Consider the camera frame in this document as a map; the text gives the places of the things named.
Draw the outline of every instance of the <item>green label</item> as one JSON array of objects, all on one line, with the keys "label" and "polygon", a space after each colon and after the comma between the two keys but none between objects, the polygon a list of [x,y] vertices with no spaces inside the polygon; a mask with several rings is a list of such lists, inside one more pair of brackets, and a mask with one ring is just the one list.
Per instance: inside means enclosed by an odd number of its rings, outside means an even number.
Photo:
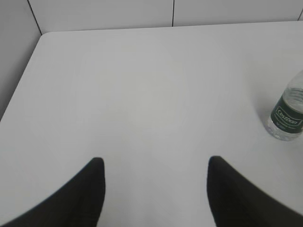
[{"label": "green label", "polygon": [[276,127],[283,131],[294,134],[302,132],[303,113],[289,107],[283,97],[276,104],[270,117]]}]

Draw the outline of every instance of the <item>white surface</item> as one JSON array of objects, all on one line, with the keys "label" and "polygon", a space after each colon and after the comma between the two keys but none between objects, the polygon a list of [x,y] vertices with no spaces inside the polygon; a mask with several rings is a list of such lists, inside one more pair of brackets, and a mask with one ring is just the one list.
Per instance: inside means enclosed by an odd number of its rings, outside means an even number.
[{"label": "white surface", "polygon": [[299,20],[303,20],[303,16],[302,16],[302,13],[301,13],[301,15],[300,15],[300,18],[299,18]]},{"label": "white surface", "polygon": [[0,0],[0,119],[39,36],[26,0]]},{"label": "white surface", "polygon": [[173,0],[30,0],[42,30],[171,26]]},{"label": "white surface", "polygon": [[175,0],[174,26],[295,21],[301,0]]},{"label": "white surface", "polygon": [[303,214],[303,138],[267,117],[303,67],[303,23],[41,37],[0,124],[0,220],[105,160],[99,226],[214,227],[208,159],[221,155]]}]

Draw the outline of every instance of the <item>table surface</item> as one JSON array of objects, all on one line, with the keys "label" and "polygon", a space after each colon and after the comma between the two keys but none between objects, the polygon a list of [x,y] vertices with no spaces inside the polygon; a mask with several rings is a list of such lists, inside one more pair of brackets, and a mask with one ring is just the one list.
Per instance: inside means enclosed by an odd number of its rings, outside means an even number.
[{"label": "table surface", "polygon": [[303,138],[263,123],[303,68],[303,22],[43,35],[0,123],[0,224],[103,157],[99,226],[215,226],[220,155],[303,214]]}]

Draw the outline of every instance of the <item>white wall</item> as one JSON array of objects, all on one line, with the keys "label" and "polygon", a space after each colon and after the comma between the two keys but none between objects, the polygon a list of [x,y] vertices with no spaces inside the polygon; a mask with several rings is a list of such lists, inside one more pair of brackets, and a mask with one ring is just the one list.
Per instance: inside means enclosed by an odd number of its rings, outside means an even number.
[{"label": "white wall", "polygon": [[42,33],[171,26],[173,0],[29,0]]},{"label": "white wall", "polygon": [[303,9],[302,9],[302,12],[301,12],[301,14],[300,14],[300,18],[299,18],[299,20],[303,20]]},{"label": "white wall", "polygon": [[0,119],[39,37],[27,0],[0,0]]},{"label": "white wall", "polygon": [[297,20],[302,0],[175,0],[174,26]]}]

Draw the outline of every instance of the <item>water bottle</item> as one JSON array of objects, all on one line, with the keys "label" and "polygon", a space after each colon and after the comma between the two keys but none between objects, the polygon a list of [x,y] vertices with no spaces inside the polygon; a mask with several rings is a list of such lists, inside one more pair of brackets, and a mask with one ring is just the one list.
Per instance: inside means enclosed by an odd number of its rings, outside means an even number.
[{"label": "water bottle", "polygon": [[293,140],[303,129],[303,71],[287,85],[266,125],[267,131],[279,140]]}]

